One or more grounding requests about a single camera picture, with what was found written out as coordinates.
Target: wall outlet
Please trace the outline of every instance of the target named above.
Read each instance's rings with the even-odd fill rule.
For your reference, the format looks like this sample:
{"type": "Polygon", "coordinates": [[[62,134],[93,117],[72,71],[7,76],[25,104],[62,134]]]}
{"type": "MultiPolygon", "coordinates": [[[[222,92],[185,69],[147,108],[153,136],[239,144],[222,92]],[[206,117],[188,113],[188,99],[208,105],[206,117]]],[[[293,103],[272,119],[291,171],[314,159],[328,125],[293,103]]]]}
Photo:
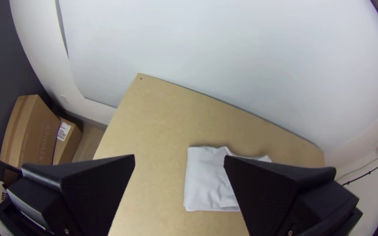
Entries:
{"type": "Polygon", "coordinates": [[[61,96],[62,101],[63,101],[64,103],[69,104],[68,99],[67,99],[67,97],[66,97],[65,95],[60,95],[60,96],[61,96]]]}

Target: cardboard box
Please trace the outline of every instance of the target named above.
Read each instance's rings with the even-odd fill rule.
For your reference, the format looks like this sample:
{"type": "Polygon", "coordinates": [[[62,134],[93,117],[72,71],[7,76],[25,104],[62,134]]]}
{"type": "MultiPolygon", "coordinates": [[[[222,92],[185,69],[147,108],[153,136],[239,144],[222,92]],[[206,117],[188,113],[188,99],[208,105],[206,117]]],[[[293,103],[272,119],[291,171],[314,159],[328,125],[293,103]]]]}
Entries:
{"type": "Polygon", "coordinates": [[[38,95],[18,97],[5,131],[0,160],[18,169],[24,163],[52,164],[59,124],[38,95]]]}
{"type": "Polygon", "coordinates": [[[53,154],[53,165],[71,163],[75,151],[80,144],[83,133],[78,127],[64,119],[61,119],[58,136],[56,138],[55,153],[53,154]]]}

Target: floor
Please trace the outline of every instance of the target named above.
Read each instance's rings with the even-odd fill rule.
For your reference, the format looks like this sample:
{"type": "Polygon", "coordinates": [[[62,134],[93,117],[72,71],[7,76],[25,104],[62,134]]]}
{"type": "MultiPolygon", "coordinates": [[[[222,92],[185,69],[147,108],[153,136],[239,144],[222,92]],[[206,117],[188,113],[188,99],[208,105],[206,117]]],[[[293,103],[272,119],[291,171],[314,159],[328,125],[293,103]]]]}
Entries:
{"type": "Polygon", "coordinates": [[[106,128],[84,121],[83,137],[72,162],[92,160],[106,128]]]}

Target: wooden table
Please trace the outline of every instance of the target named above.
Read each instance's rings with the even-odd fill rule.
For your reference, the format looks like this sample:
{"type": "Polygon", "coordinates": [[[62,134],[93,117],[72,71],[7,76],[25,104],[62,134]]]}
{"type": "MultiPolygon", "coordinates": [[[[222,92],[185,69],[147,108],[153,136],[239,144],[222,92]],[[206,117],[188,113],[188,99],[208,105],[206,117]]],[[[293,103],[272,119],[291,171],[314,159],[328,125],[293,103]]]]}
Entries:
{"type": "Polygon", "coordinates": [[[177,85],[138,74],[94,159],[135,154],[136,166],[109,235],[247,236],[240,212],[186,212],[187,148],[227,146],[236,155],[323,167],[315,145],[265,120],[177,85]]]}

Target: folded white towel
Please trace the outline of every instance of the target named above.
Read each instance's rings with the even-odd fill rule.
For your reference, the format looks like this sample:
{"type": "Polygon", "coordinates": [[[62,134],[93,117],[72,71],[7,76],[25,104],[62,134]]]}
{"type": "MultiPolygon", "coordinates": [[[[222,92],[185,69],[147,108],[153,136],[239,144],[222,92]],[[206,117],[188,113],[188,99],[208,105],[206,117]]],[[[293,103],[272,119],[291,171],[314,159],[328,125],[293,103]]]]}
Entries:
{"type": "MultiPolygon", "coordinates": [[[[238,212],[236,196],[224,169],[227,147],[189,147],[183,206],[187,211],[238,212]]],[[[249,159],[271,162],[268,156],[249,159]]]]}

